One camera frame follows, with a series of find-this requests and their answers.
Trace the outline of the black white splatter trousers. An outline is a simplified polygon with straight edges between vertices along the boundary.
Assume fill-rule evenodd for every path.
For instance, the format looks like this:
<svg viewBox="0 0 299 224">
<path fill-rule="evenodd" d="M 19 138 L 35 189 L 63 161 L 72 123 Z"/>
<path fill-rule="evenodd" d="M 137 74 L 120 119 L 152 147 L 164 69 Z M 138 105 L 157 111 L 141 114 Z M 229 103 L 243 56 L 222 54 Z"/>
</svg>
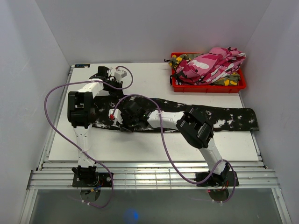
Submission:
<svg viewBox="0 0 299 224">
<path fill-rule="evenodd" d="M 187 105 L 160 99 L 128 95 L 94 98 L 97 119 L 93 127 L 127 132 L 179 132 L 183 119 L 198 129 L 209 125 L 214 132 L 257 131 L 255 112 L 250 108 L 221 108 Z"/>
</svg>

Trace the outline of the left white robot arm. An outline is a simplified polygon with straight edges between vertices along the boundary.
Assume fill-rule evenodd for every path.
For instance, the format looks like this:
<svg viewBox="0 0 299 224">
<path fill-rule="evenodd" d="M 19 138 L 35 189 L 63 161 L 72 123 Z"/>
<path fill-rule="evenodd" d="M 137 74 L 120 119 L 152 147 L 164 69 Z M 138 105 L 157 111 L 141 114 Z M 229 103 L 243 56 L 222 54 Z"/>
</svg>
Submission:
<svg viewBox="0 0 299 224">
<path fill-rule="evenodd" d="M 99 175 L 96 173 L 96 162 L 89 156 L 87 151 L 92 147 L 91 128 L 97 120 L 99 108 L 95 104 L 95 97 L 101 91 L 107 91 L 110 95 L 122 97 L 122 79 L 127 73 L 119 68 L 113 75 L 110 69 L 99 66 L 96 74 L 89 78 L 89 83 L 85 84 L 77 91 L 68 93 L 67 118 L 73 127 L 78 151 L 78 166 L 72 171 L 78 176 L 78 180 L 88 186 L 95 186 L 99 182 Z"/>
</svg>

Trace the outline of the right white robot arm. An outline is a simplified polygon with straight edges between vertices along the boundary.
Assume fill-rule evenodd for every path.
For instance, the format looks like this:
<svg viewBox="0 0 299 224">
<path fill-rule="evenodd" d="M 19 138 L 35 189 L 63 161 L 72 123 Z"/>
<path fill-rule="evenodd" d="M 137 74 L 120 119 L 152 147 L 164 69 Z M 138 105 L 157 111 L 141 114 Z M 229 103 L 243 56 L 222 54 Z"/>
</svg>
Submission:
<svg viewBox="0 0 299 224">
<path fill-rule="evenodd" d="M 214 141 L 212 124 L 194 108 L 183 112 L 164 112 L 157 106 L 146 110 L 136 102 L 127 102 L 117 118 L 121 128 L 133 130 L 136 127 L 165 128 L 178 131 L 189 145 L 198 149 L 204 157 L 208 171 L 196 173 L 193 181 L 186 178 L 169 159 L 177 174 L 190 184 L 197 186 L 220 186 L 236 181 L 236 174 L 230 163 L 223 159 Z"/>
</svg>

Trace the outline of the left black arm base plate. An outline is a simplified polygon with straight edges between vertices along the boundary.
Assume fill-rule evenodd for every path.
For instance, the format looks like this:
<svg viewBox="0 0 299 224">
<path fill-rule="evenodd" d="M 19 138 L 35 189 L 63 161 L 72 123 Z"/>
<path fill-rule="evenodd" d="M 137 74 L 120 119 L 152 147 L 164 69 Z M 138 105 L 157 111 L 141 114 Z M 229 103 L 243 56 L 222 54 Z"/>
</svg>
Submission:
<svg viewBox="0 0 299 224">
<path fill-rule="evenodd" d="M 94 176 L 88 177 L 74 174 L 71 186 L 75 188 L 112 187 L 112 178 L 105 172 L 96 172 Z"/>
</svg>

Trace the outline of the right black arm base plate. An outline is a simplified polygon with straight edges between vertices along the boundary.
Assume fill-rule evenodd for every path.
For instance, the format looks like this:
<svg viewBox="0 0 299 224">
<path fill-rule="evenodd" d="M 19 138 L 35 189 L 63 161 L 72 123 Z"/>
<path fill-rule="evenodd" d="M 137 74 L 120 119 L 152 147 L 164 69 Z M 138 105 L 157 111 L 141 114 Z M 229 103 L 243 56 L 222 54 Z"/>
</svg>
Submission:
<svg viewBox="0 0 299 224">
<path fill-rule="evenodd" d="M 199 182 L 208 176 L 209 172 L 197 172 L 195 174 L 195 181 Z M 212 173 L 209 179 L 202 183 L 197 184 L 198 187 L 233 187 L 234 184 L 239 186 L 239 181 L 236 172 L 229 171 L 227 176 L 222 178 L 220 175 Z"/>
</svg>

